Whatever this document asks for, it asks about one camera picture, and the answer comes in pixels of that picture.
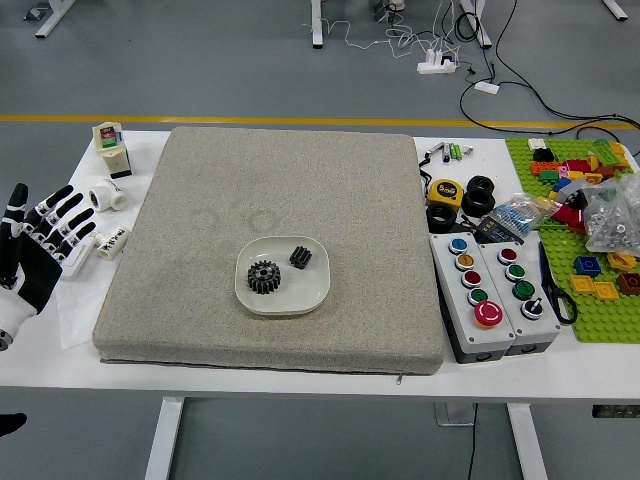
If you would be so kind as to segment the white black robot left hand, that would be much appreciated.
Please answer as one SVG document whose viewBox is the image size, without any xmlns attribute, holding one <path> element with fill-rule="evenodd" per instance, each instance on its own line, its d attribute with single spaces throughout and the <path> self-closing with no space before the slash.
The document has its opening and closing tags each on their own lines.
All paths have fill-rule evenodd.
<svg viewBox="0 0 640 480">
<path fill-rule="evenodd" d="M 47 305 L 61 264 L 95 228 L 87 208 L 69 216 L 83 194 L 66 185 L 26 209 L 28 187 L 19 183 L 1 220 L 1 349 L 16 339 L 25 320 Z"/>
</svg>

